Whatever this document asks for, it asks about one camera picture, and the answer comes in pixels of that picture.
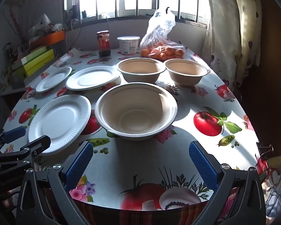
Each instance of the white plastic tub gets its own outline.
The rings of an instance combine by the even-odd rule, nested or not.
[[[138,36],[123,36],[118,37],[120,44],[120,51],[123,55],[132,55],[137,52],[138,41],[140,37]]]

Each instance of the red jar label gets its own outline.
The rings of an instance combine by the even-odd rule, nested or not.
[[[100,38],[100,39],[98,39],[98,41],[99,41],[99,49],[100,50],[104,50],[104,49],[109,49],[110,48],[108,40]]]

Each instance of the window sill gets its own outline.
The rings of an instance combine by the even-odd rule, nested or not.
[[[118,20],[135,20],[135,19],[149,20],[150,18],[151,18],[151,16],[125,16],[125,17],[110,18],[110,19],[108,19],[108,21],[111,22],[111,21],[118,21]],[[198,27],[207,29],[207,25],[205,25],[205,24],[196,23],[196,22],[188,21],[188,20],[184,20],[184,19],[175,19],[175,20],[178,23],[198,26]],[[73,27],[73,29],[77,29],[77,28],[81,28],[83,26],[94,25],[94,24],[99,24],[99,23],[106,23],[106,22],[107,22],[107,19],[89,20],[89,21],[85,21],[84,23],[80,23],[79,21],[74,21],[72,27]]]

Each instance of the blue gripper pad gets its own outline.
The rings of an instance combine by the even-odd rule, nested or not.
[[[92,157],[93,145],[88,142],[65,174],[66,184],[64,187],[67,192],[76,188]]]
[[[216,171],[195,142],[190,143],[188,151],[192,162],[195,164],[207,188],[212,189],[213,192],[215,192],[218,189]]]
[[[12,129],[8,132],[4,133],[4,136],[2,137],[2,143],[8,144],[10,142],[13,142],[14,140],[17,140],[26,134],[26,128],[23,126]]]

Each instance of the window frame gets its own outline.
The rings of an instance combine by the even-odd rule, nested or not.
[[[190,25],[196,25],[202,28],[207,28],[207,18],[203,18],[199,16],[199,10],[200,10],[200,3],[199,0],[197,0],[197,15],[188,14],[188,13],[182,13],[180,12],[180,0],[178,0],[178,11],[172,11],[173,14],[175,14],[176,22],[190,24]],[[64,10],[64,2],[62,2],[63,11],[65,12],[66,16],[65,19],[67,19],[66,23],[69,25],[71,22],[70,19],[70,13],[69,10],[73,7],[74,4],[78,5],[79,11],[80,11],[80,2],[79,0],[67,0],[67,10]],[[133,20],[133,19],[150,19],[156,9],[159,7],[159,0],[152,0],[152,9],[138,9],[138,0],[136,0],[136,9],[126,10],[125,9],[125,0],[119,0],[119,10],[117,10],[117,0],[115,0],[115,11],[111,13],[107,13],[109,16],[109,21],[114,20]],[[72,28],[80,28],[87,25],[93,25],[97,23],[103,23],[106,22],[107,19],[105,16],[102,16],[101,14],[98,14],[97,4],[96,4],[96,15],[86,17],[85,19],[82,18],[82,14],[80,11],[80,19],[75,20],[72,22]]]

